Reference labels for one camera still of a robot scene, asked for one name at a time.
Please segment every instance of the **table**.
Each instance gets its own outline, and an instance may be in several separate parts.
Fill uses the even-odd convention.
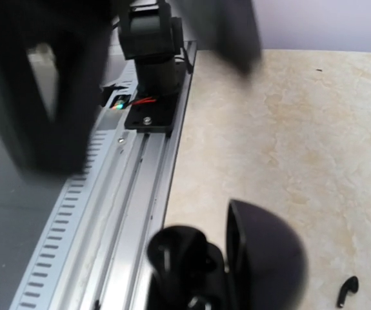
[[[266,50],[249,83],[200,52],[166,225],[203,230],[225,248],[230,198],[285,219],[304,241],[299,309],[371,309],[371,54]]]

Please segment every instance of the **beige marble surface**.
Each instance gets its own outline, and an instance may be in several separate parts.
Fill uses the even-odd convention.
[[[335,309],[351,275],[360,291],[345,309],[371,309],[371,54],[266,51],[244,89],[198,54],[166,224],[198,227],[224,249],[231,197],[303,239],[299,309]]]

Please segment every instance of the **screw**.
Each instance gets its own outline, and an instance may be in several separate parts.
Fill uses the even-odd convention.
[[[145,117],[143,123],[144,123],[144,125],[151,125],[152,124],[152,118],[150,118],[149,116]]]

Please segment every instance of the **black cylinder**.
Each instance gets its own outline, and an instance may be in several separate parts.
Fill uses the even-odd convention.
[[[163,96],[178,91],[174,57],[138,59],[135,67],[140,96]]]

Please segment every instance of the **black mounting plate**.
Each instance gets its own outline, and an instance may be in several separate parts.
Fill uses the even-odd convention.
[[[126,117],[125,128],[138,132],[171,133],[177,112],[179,95],[185,79],[186,66],[183,62],[176,63],[179,80],[179,92],[162,96],[155,103],[133,105]]]

